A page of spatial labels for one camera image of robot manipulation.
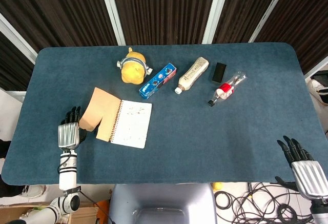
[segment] plush toy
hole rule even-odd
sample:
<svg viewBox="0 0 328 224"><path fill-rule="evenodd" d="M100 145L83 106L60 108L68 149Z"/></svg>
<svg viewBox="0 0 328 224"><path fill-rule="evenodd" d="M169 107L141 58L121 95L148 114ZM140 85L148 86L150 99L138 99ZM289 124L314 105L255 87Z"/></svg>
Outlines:
<svg viewBox="0 0 328 224"><path fill-rule="evenodd" d="M131 47L129 47L127 56L122 61L117 62L117 66L121 68L123 82L136 85L141 84L145 76L153 71L146 65L144 55L132 51Z"/></svg>

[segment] black cable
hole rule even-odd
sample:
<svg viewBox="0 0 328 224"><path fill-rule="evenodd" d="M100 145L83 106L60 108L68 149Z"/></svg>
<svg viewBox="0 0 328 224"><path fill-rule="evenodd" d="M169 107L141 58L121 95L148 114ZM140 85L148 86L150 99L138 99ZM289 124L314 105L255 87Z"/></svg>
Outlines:
<svg viewBox="0 0 328 224"><path fill-rule="evenodd" d="M81 190L80 190L80 193L86 197L89 201L93 202L101 211L103 211L103 213L107 216L108 220L112 223L112 224L116 224L112 218L95 202L93 201L91 198L89 198L86 194L84 194Z"/></svg>
<svg viewBox="0 0 328 224"><path fill-rule="evenodd" d="M59 166L58 166L58 168L57 168L57 172L58 172L58 174L59 174L59 170L60 170L61 166L64 165L65 163L67 163L68 160L70 159L70 157L71 157L71 155L72 155L71 150L69 150L69 153L70 153L70 154L69 154L69 156L67 157L67 159L66 159L63 163L59 164Z"/></svg>
<svg viewBox="0 0 328 224"><path fill-rule="evenodd" d="M290 206L291 195L299 195L299 193L291 193L288 189L286 189L286 193L273 196L272 193L269 191L269 188L272 187L280 187L282 186L274 186L268 185L265 186L263 183L257 183L255 187L242 194L242 196L235 197L231 193L225 191L219 191L214 194L215 197L215 205L217 208L221 210L231 209L233 212L233 219L227 220L220 216L217 213L217 216L221 219L233 223L244 223L244 224L259 224L259 223L267 223L267 224L306 224L313 220L312 215L298 215L296 211ZM255 193L262 192L269 195L270 200L266 203L264 207L264 211L258 206L255 199ZM226 206L221 206L217 202L217 197L220 195L224 195L228 199L228 204ZM279 201L279 198L287 197L287 200L282 203ZM255 212L245 212L243 206L248 202L254 208ZM273 214L276 211L277 217L268 218L269 214Z"/></svg>

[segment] spiral notebook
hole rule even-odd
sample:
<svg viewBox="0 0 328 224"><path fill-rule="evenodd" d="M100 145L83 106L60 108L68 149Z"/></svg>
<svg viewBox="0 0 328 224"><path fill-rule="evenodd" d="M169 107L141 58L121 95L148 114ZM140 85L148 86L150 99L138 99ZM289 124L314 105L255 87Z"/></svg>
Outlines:
<svg viewBox="0 0 328 224"><path fill-rule="evenodd" d="M143 149L145 147L152 104L122 100L110 142Z"/></svg>
<svg viewBox="0 0 328 224"><path fill-rule="evenodd" d="M151 110L152 104L120 100L95 88L79 126L93 131L100 123L96 138L143 149Z"/></svg>

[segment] spiral binding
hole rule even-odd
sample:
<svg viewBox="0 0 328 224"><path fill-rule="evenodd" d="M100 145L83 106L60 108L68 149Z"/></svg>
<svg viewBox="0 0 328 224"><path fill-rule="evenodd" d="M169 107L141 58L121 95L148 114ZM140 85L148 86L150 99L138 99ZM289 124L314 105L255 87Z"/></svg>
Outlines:
<svg viewBox="0 0 328 224"><path fill-rule="evenodd" d="M122 105L123 105L123 100L121 100L121 102L119 103L119 107L116 113L116 117L115 117L115 121L114 121L114 128L112 129L111 132L111 136L109 137L109 141L113 141L114 140L114 136L115 136L115 132L116 132L116 127L117 124L119 122L119 115L121 114L121 110L122 110Z"/></svg>

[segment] white bottle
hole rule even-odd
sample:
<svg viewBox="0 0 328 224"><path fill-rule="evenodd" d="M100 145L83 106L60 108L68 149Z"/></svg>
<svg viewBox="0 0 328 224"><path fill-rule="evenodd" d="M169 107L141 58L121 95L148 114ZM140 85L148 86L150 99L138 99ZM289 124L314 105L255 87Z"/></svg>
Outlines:
<svg viewBox="0 0 328 224"><path fill-rule="evenodd" d="M180 94L182 91L189 90L193 83L204 73L209 66L209 61L203 57L199 57L193 66L179 79L179 85L174 90L176 94Z"/></svg>

